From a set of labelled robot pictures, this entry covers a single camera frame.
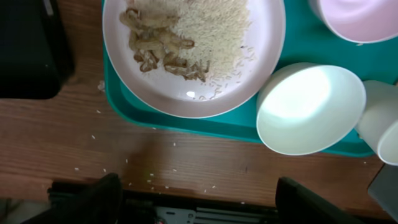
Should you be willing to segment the white bowl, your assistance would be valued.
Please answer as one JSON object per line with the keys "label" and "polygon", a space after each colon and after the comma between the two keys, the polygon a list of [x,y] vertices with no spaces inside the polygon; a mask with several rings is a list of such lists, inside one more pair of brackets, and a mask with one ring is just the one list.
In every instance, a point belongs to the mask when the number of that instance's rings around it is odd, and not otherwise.
{"label": "white bowl", "polygon": [[327,149],[357,125],[366,106],[363,81],[336,65],[294,63],[258,93],[256,129],[269,149],[302,156]]}

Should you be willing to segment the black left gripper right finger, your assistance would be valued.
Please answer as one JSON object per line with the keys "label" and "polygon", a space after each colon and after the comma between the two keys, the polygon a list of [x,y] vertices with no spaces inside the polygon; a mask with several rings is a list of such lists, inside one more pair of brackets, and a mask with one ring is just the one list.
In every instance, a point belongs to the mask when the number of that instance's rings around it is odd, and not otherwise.
{"label": "black left gripper right finger", "polygon": [[363,224],[288,177],[278,179],[275,204],[281,223]]}

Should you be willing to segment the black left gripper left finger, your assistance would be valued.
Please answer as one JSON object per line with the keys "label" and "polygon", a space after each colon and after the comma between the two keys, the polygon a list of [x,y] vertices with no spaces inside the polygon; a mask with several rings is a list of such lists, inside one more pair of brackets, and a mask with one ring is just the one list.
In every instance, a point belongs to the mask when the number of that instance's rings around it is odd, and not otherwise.
{"label": "black left gripper left finger", "polygon": [[115,173],[87,186],[56,182],[47,192],[50,209],[25,224],[116,223],[123,200],[121,181]]}

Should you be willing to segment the small white cup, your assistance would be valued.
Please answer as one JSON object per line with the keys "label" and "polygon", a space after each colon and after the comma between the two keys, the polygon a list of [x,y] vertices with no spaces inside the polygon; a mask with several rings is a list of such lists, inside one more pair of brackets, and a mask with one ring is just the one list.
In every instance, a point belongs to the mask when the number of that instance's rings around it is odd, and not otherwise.
{"label": "small white cup", "polygon": [[366,108],[355,130],[386,164],[397,165],[397,87],[364,82]]}

